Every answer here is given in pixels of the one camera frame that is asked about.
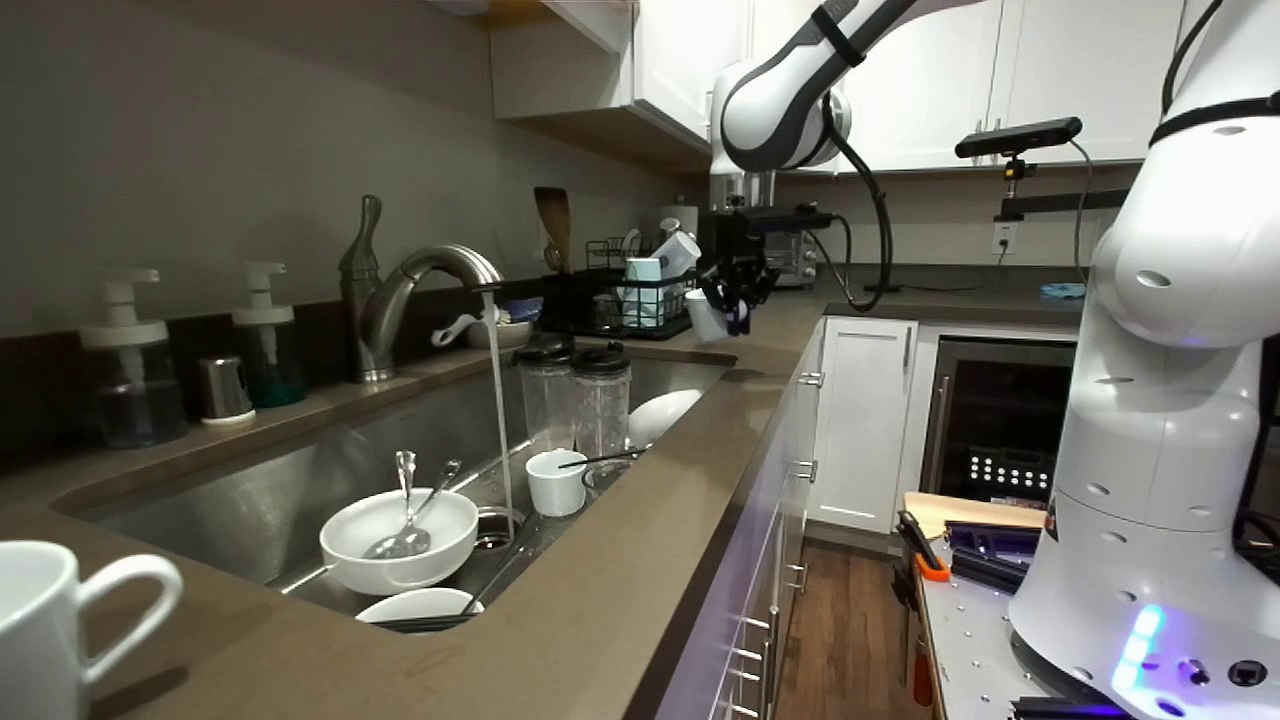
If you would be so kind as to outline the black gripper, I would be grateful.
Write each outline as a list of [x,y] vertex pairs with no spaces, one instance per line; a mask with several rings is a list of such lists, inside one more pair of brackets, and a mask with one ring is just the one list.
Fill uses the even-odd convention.
[[828,223],[831,211],[821,211],[813,202],[735,207],[702,218],[702,257],[696,263],[696,283],[702,289],[706,302],[723,317],[723,329],[730,335],[750,330],[750,308],[764,302],[776,289],[776,268],[764,257],[764,239],[772,231],[817,231]]

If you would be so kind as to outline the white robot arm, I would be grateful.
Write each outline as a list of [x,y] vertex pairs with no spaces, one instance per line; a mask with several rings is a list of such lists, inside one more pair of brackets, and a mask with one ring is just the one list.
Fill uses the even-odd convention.
[[1280,335],[1280,0],[1214,0],[1090,251],[1012,633],[1130,720],[1280,720],[1280,583],[1236,530]]

